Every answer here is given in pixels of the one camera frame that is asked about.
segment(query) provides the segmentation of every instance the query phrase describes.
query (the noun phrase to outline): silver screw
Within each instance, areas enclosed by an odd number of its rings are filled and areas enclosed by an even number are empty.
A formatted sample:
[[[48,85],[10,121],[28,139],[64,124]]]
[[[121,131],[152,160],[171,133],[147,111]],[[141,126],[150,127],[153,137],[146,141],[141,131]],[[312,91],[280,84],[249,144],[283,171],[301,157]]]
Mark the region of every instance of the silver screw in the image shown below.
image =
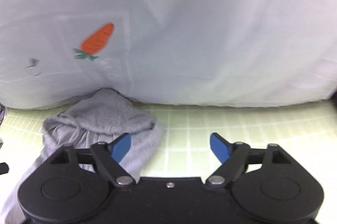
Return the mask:
[[[173,182],[167,182],[166,183],[166,187],[168,188],[173,188],[175,186],[175,184]]]
[[[223,176],[220,175],[212,175],[208,181],[212,184],[212,185],[221,185],[223,183],[225,183],[225,178]]]
[[[116,179],[119,185],[130,185],[134,180],[130,176],[120,176]]]

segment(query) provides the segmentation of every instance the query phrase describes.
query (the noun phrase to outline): carrot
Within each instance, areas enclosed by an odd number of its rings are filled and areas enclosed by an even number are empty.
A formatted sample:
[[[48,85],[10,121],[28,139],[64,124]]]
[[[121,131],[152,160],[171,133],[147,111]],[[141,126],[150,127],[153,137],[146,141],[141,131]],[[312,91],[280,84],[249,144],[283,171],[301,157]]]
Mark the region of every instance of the carrot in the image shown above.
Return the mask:
[[[112,23],[107,23],[102,26],[81,43],[81,50],[74,49],[75,54],[77,54],[75,58],[85,59],[88,57],[90,60],[97,59],[98,57],[93,55],[98,53],[107,45],[109,37],[113,33],[114,29],[115,26]]]

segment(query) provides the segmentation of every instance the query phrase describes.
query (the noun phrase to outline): carrot print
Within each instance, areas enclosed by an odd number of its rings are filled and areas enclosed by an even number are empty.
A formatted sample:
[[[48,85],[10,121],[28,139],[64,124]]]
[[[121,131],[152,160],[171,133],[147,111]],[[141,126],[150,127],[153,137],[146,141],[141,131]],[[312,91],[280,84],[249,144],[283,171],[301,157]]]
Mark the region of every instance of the carrot print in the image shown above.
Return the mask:
[[[98,57],[93,56],[102,50],[109,40],[109,37],[113,33],[115,26],[112,23],[107,23],[94,32],[90,37],[81,43],[80,50],[74,49],[75,58],[95,60]]]

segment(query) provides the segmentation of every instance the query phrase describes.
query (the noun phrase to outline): carrot embroidery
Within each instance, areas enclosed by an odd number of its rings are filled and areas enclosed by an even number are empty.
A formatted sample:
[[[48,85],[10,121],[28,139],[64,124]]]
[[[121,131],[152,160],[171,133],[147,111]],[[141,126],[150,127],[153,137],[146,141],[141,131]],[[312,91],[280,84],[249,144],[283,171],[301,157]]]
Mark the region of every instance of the carrot embroidery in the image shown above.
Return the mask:
[[[94,32],[90,37],[84,40],[79,49],[74,49],[76,59],[95,60],[98,57],[93,56],[102,50],[109,40],[109,37],[113,33],[115,26],[112,23],[107,23]]]

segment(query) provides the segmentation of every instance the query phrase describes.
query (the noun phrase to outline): gray cloth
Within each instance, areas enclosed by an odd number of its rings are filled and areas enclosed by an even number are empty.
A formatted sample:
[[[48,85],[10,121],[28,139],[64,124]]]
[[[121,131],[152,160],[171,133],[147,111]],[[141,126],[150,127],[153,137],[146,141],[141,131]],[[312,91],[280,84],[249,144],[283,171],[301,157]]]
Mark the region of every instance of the gray cloth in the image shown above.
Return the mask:
[[[137,180],[140,169],[160,143],[163,127],[149,114],[134,108],[129,100],[111,89],[101,89],[63,113],[46,118],[41,155],[6,200],[0,223],[19,224],[25,220],[17,202],[17,190],[61,145],[73,143],[75,148],[89,148],[98,141],[111,142],[125,132],[132,134],[131,148],[120,165]]]

